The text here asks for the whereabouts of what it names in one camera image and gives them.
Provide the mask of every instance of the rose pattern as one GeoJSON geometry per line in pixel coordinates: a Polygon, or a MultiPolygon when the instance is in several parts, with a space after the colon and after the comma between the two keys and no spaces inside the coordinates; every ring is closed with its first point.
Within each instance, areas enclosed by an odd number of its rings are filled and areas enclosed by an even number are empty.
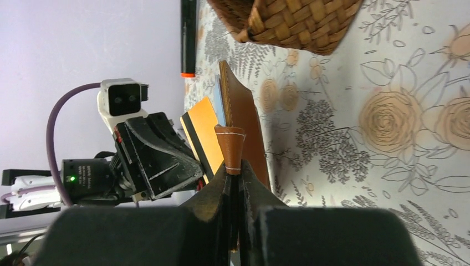
{"type": "Polygon", "coordinates": [[[421,128],[420,115],[421,108],[412,95],[380,92],[364,105],[359,124],[370,148],[396,157],[412,145],[421,128]]]}
{"type": "Polygon", "coordinates": [[[287,55],[286,63],[289,67],[297,65],[299,61],[299,51],[295,49],[289,49],[289,54],[287,55]]]}
{"type": "Polygon", "coordinates": [[[470,97],[456,98],[445,106],[429,108],[423,113],[423,118],[427,129],[435,134],[437,140],[461,150],[470,150],[470,97]]]}
{"type": "Polygon", "coordinates": [[[280,93],[280,105],[286,111],[292,111],[297,107],[299,101],[299,89],[297,85],[287,85],[280,93]]]}
{"type": "Polygon", "coordinates": [[[470,60],[470,24],[467,24],[460,31],[457,30],[456,36],[446,47],[444,53],[449,55],[450,58],[470,60]]]}
{"type": "Polygon", "coordinates": [[[312,79],[319,79],[321,77],[323,70],[320,66],[320,61],[318,58],[313,57],[310,60],[310,77],[312,79]]]}
{"type": "Polygon", "coordinates": [[[273,79],[266,79],[261,85],[261,108],[264,113],[268,114],[274,111],[276,102],[278,101],[278,86],[273,79]]]}

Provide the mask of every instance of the white wall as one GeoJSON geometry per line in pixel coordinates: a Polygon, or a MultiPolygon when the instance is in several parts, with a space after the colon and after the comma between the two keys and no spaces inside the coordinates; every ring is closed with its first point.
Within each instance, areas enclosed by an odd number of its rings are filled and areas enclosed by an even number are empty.
{"type": "MultiPolygon", "coordinates": [[[[0,0],[0,170],[47,169],[45,126],[55,102],[76,86],[123,77],[150,84],[144,108],[179,123],[180,1],[0,0]]],[[[59,160],[115,150],[96,93],[76,96],[59,115],[59,160]]],[[[0,232],[51,216],[14,220],[0,220],[0,232]]]]}

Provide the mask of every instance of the black stripe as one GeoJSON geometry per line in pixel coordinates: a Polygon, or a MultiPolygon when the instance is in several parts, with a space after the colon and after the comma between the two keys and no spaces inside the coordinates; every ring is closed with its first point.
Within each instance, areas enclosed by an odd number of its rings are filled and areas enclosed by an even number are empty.
{"type": "Polygon", "coordinates": [[[181,118],[183,119],[183,123],[185,123],[186,130],[188,131],[188,137],[191,139],[194,149],[196,150],[197,156],[199,157],[199,160],[201,161],[202,168],[204,169],[204,173],[206,174],[207,179],[210,181],[211,179],[214,178],[214,172],[212,171],[211,165],[209,164],[209,161],[207,160],[207,156],[206,156],[206,153],[204,152],[204,149],[202,148],[201,142],[199,141],[199,138],[197,137],[197,133],[192,124],[191,117],[189,113],[186,112],[181,118]]]}

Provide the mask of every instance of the orange marker cap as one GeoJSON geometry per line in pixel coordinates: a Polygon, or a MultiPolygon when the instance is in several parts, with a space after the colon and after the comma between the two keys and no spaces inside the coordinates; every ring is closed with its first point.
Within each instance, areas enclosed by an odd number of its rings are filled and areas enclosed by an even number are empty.
{"type": "Polygon", "coordinates": [[[195,78],[196,74],[194,74],[194,73],[181,73],[181,76],[183,78],[195,78]]]}

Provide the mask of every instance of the leather tab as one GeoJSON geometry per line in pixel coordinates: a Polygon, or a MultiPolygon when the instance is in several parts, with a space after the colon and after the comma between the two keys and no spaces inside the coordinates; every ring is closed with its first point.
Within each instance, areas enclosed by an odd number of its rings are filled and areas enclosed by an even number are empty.
{"type": "Polygon", "coordinates": [[[216,126],[214,129],[227,173],[239,175],[242,165],[243,143],[246,137],[245,131],[232,126],[216,126]]]}

